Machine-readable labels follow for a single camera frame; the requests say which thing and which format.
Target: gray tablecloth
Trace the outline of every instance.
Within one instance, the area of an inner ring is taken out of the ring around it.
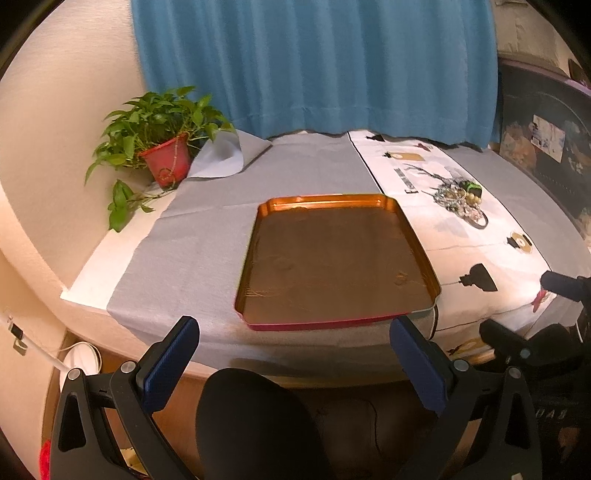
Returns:
[[[479,179],[515,216],[552,269],[589,274],[591,255],[560,208],[525,174],[493,152],[446,153]],[[265,375],[348,376],[397,367],[388,322],[312,332],[254,332],[233,309],[257,206],[272,197],[377,193],[347,135],[286,135],[245,171],[189,179],[140,243],[108,305],[147,344],[182,315],[199,321],[194,361]],[[555,300],[537,325],[572,323],[580,308]]]

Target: floor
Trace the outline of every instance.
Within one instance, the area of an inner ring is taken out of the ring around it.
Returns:
[[[102,354],[103,372],[114,371],[126,360]],[[154,414],[170,445],[201,479],[194,418],[202,389],[199,380],[181,379],[166,408]],[[339,480],[391,480],[435,421],[406,381],[295,392],[314,417]],[[107,415],[119,447],[130,447],[117,413],[109,410]],[[460,450],[465,448],[459,449],[461,457],[465,452]]]

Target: white round object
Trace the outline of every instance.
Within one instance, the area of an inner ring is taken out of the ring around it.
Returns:
[[[67,353],[63,361],[68,370],[80,368],[85,375],[96,375],[99,373],[99,357],[96,350],[87,343],[80,343]],[[60,391],[66,382],[67,372],[60,372]]]

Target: blue curtain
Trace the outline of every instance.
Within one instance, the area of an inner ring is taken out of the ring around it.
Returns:
[[[485,147],[489,0],[132,0],[147,85],[197,85],[259,137],[367,128]]]

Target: orange tray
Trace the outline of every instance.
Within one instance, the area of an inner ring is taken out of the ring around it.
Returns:
[[[253,330],[313,330],[421,316],[441,293],[396,200],[380,194],[259,205],[235,309]]]

